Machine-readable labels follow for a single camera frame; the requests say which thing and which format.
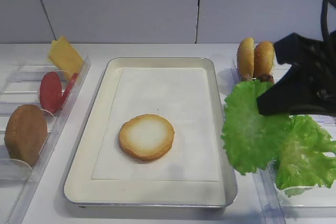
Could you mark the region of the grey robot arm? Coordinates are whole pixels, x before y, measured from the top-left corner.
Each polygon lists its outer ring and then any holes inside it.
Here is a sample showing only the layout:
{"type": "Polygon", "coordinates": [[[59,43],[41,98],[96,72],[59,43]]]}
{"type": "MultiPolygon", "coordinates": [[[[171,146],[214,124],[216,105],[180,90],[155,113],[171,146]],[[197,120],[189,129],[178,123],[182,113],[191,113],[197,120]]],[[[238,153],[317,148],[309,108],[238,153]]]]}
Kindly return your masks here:
{"type": "Polygon", "coordinates": [[[335,116],[335,32],[328,30],[329,5],[334,6],[335,0],[322,0],[322,40],[292,33],[274,43],[277,62],[291,67],[257,98],[261,115],[335,116]]]}

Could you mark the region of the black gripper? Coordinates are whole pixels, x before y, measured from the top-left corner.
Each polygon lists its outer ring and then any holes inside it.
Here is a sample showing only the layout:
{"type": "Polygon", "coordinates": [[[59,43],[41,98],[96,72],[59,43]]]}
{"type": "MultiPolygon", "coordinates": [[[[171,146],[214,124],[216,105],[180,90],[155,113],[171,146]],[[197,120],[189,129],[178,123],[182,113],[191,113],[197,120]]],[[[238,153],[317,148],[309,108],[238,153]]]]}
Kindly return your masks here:
{"type": "Polygon", "coordinates": [[[274,43],[277,62],[291,68],[257,98],[261,115],[322,114],[335,116],[335,32],[323,40],[292,33],[274,43]]]}

